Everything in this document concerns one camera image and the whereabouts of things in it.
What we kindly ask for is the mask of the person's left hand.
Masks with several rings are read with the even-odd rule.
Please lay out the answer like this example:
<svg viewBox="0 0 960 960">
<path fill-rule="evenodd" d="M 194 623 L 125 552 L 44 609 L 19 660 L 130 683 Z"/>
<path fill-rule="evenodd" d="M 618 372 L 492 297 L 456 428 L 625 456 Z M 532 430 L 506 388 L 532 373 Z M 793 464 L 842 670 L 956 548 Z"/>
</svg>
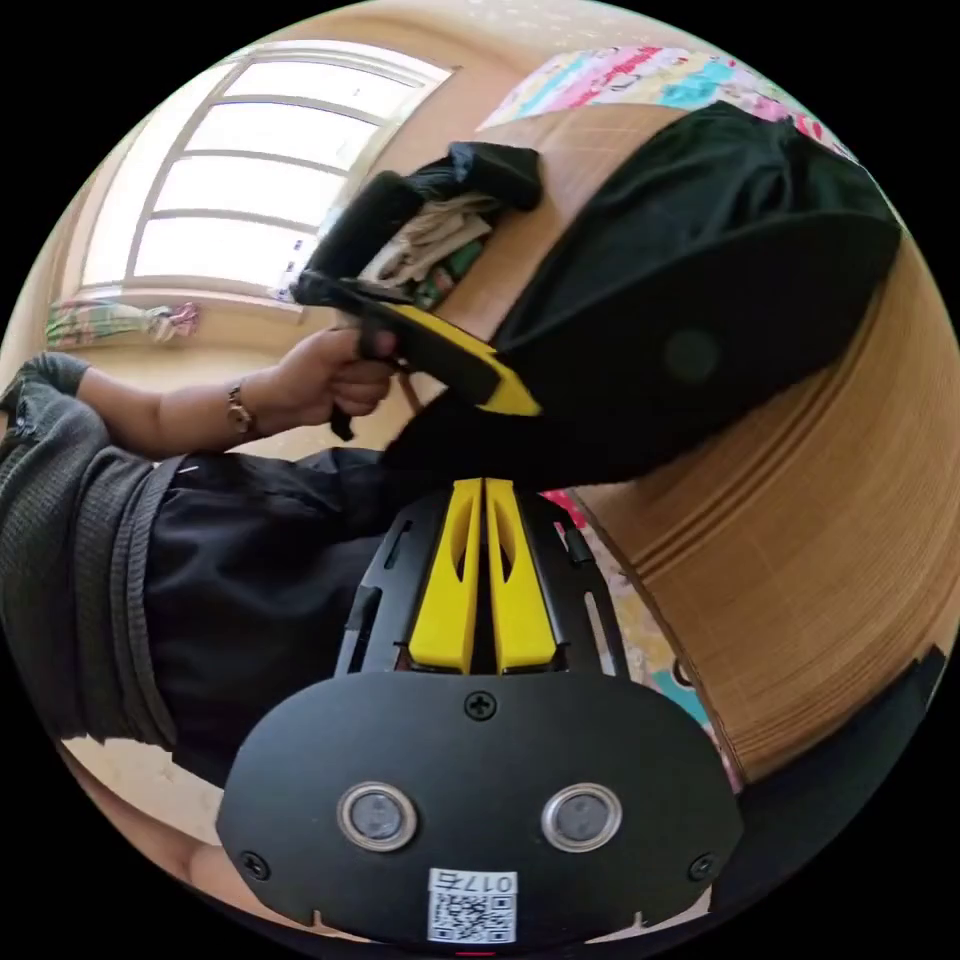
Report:
<svg viewBox="0 0 960 960">
<path fill-rule="evenodd" d="M 249 375 L 239 399 L 266 435 L 325 425 L 336 411 L 367 416 L 389 393 L 395 345 L 387 332 L 366 341 L 354 328 L 321 331 Z"/>
</svg>

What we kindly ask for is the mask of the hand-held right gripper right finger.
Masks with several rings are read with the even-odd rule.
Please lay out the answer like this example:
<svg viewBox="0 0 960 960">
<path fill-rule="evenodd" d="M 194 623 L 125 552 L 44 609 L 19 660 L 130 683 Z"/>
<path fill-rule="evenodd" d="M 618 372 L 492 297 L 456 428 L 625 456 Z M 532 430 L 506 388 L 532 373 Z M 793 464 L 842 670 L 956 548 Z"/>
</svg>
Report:
<svg viewBox="0 0 960 960">
<path fill-rule="evenodd" d="M 543 671 L 557 645 L 511 482 L 485 481 L 485 516 L 497 672 Z"/>
</svg>

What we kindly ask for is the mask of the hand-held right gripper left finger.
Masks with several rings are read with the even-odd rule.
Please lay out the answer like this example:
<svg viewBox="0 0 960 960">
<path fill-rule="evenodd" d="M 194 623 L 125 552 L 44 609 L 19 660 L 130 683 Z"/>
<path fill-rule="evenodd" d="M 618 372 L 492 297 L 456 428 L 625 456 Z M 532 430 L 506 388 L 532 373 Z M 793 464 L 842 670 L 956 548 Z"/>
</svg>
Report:
<svg viewBox="0 0 960 960">
<path fill-rule="evenodd" d="M 475 639 L 483 480 L 454 483 L 408 644 L 425 670 L 467 673 Z"/>
</svg>

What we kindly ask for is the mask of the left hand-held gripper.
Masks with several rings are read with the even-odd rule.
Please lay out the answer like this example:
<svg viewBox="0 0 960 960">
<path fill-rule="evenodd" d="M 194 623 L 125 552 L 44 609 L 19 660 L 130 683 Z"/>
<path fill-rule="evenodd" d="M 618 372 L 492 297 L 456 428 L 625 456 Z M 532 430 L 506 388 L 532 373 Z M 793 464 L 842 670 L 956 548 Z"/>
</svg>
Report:
<svg viewBox="0 0 960 960">
<path fill-rule="evenodd" d="M 535 417 L 541 407 L 496 350 L 431 314 L 416 297 L 432 267 L 490 230 L 502 179 L 488 171 L 387 171 L 327 228 L 292 279 L 292 299 L 332 309 L 370 341 L 396 339 L 391 363 L 426 374 L 488 413 Z"/>
</svg>

